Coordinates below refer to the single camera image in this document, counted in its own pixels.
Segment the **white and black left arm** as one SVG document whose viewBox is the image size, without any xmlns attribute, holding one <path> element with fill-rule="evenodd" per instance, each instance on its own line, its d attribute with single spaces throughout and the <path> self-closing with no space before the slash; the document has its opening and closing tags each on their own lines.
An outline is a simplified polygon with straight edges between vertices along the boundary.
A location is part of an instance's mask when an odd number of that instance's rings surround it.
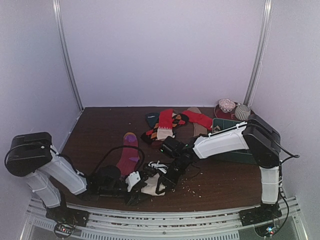
<svg viewBox="0 0 320 240">
<path fill-rule="evenodd" d="M 77 170 L 67 155 L 58 152 L 48 132 L 14 136 L 4 165 L 12 175 L 25 178 L 32 192 L 61 222 L 69 221 L 72 211 L 63 204 L 63 194 L 50 178 L 60 182 L 82 201 L 99 197 L 123 198 L 127 206 L 135 206 L 149 198 L 142 192 L 147 184 L 138 171 L 124 175 L 115 165 L 102 167 L 98 164 L 87 175 Z"/>
</svg>

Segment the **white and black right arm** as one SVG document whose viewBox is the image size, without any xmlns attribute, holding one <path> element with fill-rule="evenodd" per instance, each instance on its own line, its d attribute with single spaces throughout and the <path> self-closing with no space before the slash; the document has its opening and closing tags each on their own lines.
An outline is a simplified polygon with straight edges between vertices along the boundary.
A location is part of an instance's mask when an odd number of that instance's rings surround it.
<svg viewBox="0 0 320 240">
<path fill-rule="evenodd" d="M 244 121 L 233 127 L 210 134 L 200 134 L 184 144 L 173 137 L 167 137 L 161 146 L 161 152 L 173 161 L 166 173 L 162 173 L 157 181 L 155 192 L 160 195 L 176 187 L 193 158 L 206 159 L 211 156 L 238 150 L 248 150 L 261 175 L 261 203 L 256 210 L 259 220 L 268 220 L 275 212 L 275 204 L 279 198 L 280 180 L 280 147 L 279 138 L 274 138 L 275 130 L 268 124 L 254 124 Z"/>
</svg>

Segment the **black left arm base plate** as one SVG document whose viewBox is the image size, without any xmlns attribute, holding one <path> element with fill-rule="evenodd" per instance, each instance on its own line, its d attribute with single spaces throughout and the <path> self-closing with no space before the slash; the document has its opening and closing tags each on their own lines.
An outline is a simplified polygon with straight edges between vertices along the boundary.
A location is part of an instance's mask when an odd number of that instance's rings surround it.
<svg viewBox="0 0 320 240">
<path fill-rule="evenodd" d="M 57 223 L 86 227 L 89 219 L 89 212 L 75 208 L 69 208 L 65 205 L 60 205 L 46 209 L 46 217 L 54 220 Z"/>
</svg>

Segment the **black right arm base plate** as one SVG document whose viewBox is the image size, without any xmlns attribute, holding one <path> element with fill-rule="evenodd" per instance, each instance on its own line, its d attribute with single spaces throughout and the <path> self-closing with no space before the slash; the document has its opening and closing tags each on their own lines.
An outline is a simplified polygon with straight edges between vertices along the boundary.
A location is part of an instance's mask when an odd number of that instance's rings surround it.
<svg viewBox="0 0 320 240">
<path fill-rule="evenodd" d="M 244 209 L 239 212 L 239 218 L 243 227 L 272 221 L 274 218 L 280 218 L 281 216 L 282 212 L 278 203 L 261 203 L 258 207 Z"/>
</svg>

